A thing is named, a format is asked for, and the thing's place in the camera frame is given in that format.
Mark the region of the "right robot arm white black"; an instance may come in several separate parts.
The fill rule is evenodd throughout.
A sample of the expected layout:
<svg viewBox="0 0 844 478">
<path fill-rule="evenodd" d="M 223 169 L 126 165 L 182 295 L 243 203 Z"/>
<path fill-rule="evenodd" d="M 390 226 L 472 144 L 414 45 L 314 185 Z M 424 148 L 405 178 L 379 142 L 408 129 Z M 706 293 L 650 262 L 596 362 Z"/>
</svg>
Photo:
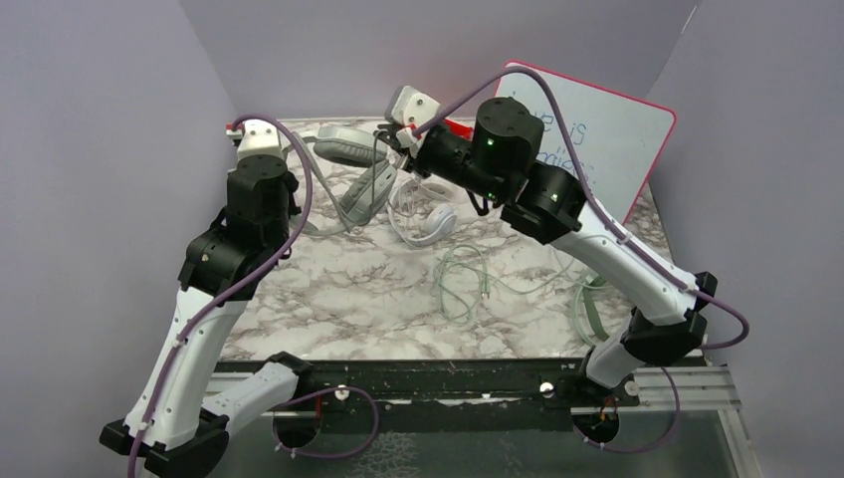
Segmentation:
<svg viewBox="0 0 844 478">
<path fill-rule="evenodd" d="M 579 260 L 635 305 L 626 327 L 584 360 L 574 379 L 582 402 L 597 405 L 641 365 L 667 366 L 701 345 L 707 321 L 700 311 L 716 291 L 714 275 L 669 263 L 588 201 L 571 173 L 537 161 L 544 124 L 520 102 L 483 102 L 470 139 L 436 119 L 439 108 L 417 91 L 387 107 L 390 145 L 407 154 L 405 170 L 491 201 L 513 229 Z"/>
</svg>

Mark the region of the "grey headphones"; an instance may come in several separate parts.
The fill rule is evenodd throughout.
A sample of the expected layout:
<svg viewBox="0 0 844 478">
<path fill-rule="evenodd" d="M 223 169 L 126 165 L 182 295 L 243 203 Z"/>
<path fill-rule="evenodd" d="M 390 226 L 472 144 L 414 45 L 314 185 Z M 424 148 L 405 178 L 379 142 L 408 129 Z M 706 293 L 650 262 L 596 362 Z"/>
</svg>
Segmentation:
<svg viewBox="0 0 844 478">
<path fill-rule="evenodd" d="M 347 233 L 368 224 L 384 207 L 396 181 L 387 145 L 369 131 L 330 124 L 298 133 L 308 150 L 306 159 L 317 182 L 334 208 L 336 223 L 318 228 L 301 216 L 293 218 L 312 237 Z"/>
</svg>

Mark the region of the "white headphones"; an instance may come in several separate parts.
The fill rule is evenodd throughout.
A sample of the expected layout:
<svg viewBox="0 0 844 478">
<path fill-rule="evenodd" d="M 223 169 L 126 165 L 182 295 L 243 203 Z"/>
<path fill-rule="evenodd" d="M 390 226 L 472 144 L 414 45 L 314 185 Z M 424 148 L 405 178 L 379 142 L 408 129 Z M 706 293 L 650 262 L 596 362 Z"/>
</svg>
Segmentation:
<svg viewBox="0 0 844 478">
<path fill-rule="evenodd" d="M 453 190 L 442 183 L 405 179 L 388 195 L 387 217 L 408 246 L 431 246 L 449 237 L 456 227 L 454 199 Z"/>
</svg>

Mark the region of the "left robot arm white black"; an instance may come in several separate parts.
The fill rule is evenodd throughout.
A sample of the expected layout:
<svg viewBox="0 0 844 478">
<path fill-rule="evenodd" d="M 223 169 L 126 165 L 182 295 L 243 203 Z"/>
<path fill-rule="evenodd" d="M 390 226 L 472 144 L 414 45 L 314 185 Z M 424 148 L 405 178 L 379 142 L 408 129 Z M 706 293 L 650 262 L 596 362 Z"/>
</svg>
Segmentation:
<svg viewBox="0 0 844 478">
<path fill-rule="evenodd" d="M 279 153 L 249 153 L 227 174 L 227 199 L 208 229 L 186 249 L 175 309 L 160 354 L 140 397 L 124 418 L 104 426 L 100 442 L 126 457 L 126 474 L 205 477 L 243 424 L 281 401 L 297 409 L 312 399 L 313 383 L 270 364 L 222 398 L 207 399 L 208 383 L 225 342 L 260 282 L 292 254 L 302 234 L 293 216 L 300 186 Z"/>
</svg>

